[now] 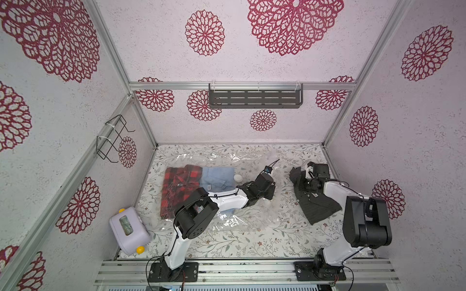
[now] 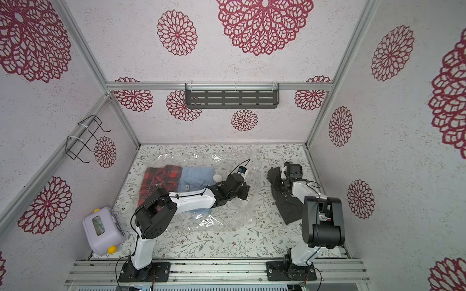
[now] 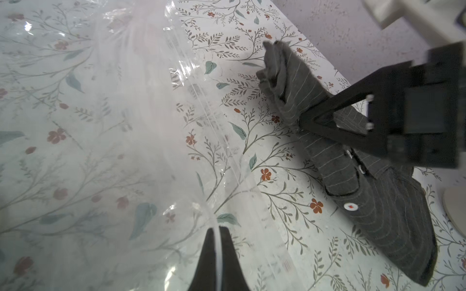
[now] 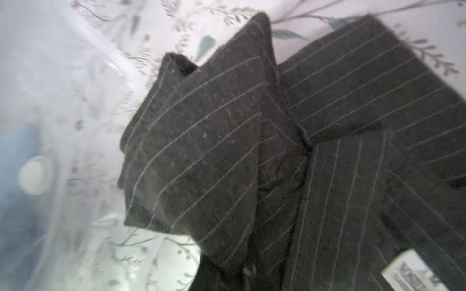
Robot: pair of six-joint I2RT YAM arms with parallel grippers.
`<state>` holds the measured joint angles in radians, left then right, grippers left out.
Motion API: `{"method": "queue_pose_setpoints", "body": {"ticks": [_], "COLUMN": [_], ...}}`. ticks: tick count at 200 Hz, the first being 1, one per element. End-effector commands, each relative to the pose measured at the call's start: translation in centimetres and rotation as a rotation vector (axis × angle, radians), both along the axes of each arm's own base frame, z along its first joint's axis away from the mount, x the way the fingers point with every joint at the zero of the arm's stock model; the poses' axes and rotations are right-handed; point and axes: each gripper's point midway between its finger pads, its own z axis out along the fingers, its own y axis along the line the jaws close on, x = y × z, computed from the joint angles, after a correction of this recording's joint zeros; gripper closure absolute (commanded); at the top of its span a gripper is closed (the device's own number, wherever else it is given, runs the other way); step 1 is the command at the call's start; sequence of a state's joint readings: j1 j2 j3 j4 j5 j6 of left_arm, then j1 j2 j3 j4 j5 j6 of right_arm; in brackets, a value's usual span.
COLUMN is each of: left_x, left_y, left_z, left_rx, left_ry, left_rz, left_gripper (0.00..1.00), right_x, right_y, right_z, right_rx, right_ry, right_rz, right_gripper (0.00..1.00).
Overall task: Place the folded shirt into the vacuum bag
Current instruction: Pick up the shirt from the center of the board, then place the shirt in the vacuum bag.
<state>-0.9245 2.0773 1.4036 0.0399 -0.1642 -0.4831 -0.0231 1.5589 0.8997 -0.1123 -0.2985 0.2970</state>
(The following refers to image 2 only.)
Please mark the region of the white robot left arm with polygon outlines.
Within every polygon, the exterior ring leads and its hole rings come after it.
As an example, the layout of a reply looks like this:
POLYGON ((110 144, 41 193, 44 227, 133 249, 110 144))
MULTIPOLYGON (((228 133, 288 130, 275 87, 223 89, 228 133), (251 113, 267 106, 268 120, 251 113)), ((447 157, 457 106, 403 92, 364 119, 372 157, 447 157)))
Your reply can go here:
POLYGON ((155 239, 162 235, 177 214, 198 209, 224 206, 238 198, 246 200, 250 186, 243 175, 231 173, 226 180, 191 192, 168 192, 159 188, 137 207, 133 214, 137 233, 135 251, 130 256, 131 268, 142 270, 152 262, 155 239))

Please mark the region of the red black plaid shirt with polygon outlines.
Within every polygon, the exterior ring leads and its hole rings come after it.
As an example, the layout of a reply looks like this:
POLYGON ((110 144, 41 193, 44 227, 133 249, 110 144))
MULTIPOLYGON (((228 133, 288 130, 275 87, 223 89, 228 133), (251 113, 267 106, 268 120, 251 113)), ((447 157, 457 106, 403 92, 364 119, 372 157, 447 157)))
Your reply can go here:
POLYGON ((168 192, 177 192, 182 169, 180 166, 170 164, 164 167, 148 167, 141 184, 138 206, 141 206, 158 188, 165 188, 168 192))

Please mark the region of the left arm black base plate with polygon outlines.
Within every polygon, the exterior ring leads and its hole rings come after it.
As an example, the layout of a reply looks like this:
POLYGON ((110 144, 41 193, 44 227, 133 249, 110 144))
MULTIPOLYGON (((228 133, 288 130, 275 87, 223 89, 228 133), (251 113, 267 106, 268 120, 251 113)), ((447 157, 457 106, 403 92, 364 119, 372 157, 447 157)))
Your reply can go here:
POLYGON ((137 270, 132 261, 123 264, 118 274, 119 283, 166 283, 169 278, 171 263, 151 263, 150 265, 137 270))

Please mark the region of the dark grey striped shirt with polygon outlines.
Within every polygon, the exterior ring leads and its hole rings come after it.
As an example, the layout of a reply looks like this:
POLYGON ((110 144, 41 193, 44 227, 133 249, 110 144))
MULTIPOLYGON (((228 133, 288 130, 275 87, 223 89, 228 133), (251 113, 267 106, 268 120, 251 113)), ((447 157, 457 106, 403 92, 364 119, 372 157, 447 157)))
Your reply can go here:
POLYGON ((281 178, 280 167, 271 167, 267 180, 271 183, 271 193, 280 216, 289 225, 302 219, 303 202, 292 195, 291 185, 286 186, 287 179, 281 178))

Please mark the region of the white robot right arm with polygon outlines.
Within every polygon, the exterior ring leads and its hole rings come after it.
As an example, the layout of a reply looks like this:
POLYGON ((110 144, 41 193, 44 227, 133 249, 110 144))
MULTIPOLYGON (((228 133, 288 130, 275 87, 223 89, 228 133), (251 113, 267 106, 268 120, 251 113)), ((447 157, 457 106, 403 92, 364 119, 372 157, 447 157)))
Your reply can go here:
POLYGON ((308 267, 322 252, 344 245, 342 201, 326 196, 321 185, 303 177, 299 164, 286 162, 280 187, 286 199, 302 210, 302 241, 290 249, 291 266, 308 267))

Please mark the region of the clear plastic vacuum bag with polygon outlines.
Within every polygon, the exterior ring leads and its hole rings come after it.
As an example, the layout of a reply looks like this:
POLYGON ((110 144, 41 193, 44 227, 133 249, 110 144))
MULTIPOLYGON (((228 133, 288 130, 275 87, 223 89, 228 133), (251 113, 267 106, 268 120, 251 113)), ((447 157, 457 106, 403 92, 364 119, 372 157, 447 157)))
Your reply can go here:
POLYGON ((195 149, 170 147, 163 152, 155 147, 140 149, 127 181, 114 206, 119 222, 125 231, 135 225, 133 213, 139 199, 159 188, 166 189, 176 201, 183 194, 190 199, 206 198, 208 188, 224 181, 228 173, 246 167, 245 184, 248 196, 233 198, 223 206, 207 208, 197 202, 192 209, 180 207, 168 224, 169 230, 180 227, 189 232, 233 232, 255 222, 255 192, 260 184, 260 169, 255 151, 220 147, 195 149))

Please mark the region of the light blue shirt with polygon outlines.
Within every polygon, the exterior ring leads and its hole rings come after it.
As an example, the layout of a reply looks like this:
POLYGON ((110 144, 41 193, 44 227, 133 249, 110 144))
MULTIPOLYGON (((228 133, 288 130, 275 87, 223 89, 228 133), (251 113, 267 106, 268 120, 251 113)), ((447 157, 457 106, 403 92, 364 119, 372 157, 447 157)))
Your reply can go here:
POLYGON ((207 186, 216 183, 213 179, 215 174, 214 167, 183 167, 176 192, 204 190, 207 186))

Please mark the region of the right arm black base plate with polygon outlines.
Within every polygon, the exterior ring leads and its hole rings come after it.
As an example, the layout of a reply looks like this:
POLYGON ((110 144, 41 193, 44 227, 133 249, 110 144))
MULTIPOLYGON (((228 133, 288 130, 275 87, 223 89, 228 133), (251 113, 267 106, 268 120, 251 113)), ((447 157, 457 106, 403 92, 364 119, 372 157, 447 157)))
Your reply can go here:
POLYGON ((311 266, 286 265, 282 261, 266 262, 268 281, 315 281, 316 270, 311 266))

